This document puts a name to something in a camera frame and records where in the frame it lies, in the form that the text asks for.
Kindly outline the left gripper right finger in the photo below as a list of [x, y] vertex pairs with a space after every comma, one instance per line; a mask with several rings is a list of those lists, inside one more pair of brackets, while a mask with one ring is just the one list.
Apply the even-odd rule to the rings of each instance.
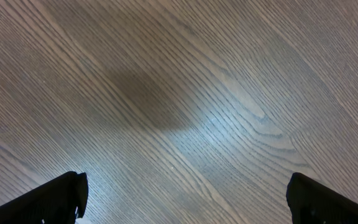
[[295, 172], [287, 185], [293, 224], [358, 224], [358, 203]]

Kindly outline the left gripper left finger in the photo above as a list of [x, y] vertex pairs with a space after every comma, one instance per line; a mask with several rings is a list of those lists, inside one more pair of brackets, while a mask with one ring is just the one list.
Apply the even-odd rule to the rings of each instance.
[[88, 201], [86, 173], [66, 172], [0, 206], [0, 223], [74, 223]]

